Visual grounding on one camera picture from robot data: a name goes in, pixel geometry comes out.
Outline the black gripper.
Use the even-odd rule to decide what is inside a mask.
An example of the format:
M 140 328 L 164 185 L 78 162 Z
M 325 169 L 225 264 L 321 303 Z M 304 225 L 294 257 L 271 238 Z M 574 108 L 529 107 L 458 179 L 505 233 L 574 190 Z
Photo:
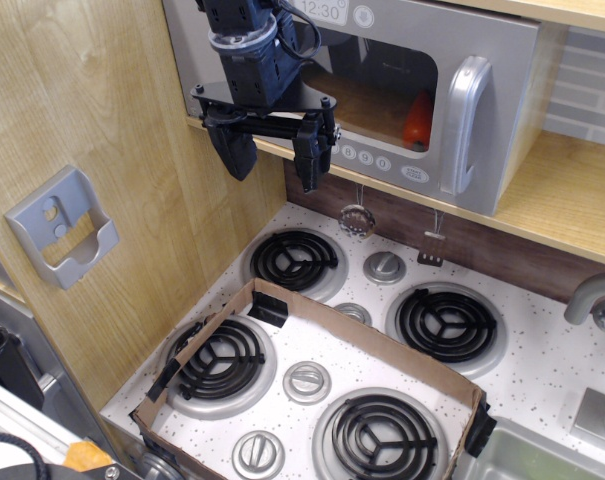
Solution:
M 229 174 L 243 181 L 253 170 L 257 147 L 251 134 L 293 139 L 303 191 L 317 190 L 330 167 L 330 144 L 340 138 L 336 99 L 304 82 L 303 61 L 282 42 L 219 54 L 225 79 L 199 83 L 191 96 Z

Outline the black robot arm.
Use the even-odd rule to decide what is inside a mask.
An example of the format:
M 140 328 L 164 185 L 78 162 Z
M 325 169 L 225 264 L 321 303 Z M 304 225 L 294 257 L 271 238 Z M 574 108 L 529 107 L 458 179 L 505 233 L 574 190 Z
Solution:
M 287 1 L 201 1 L 198 8 L 225 79 L 198 84 L 191 95 L 226 169 L 244 180 L 257 162 L 254 138 L 285 139 L 304 191 L 317 190 L 340 134 L 336 100 L 302 78 L 321 47 L 319 28 Z

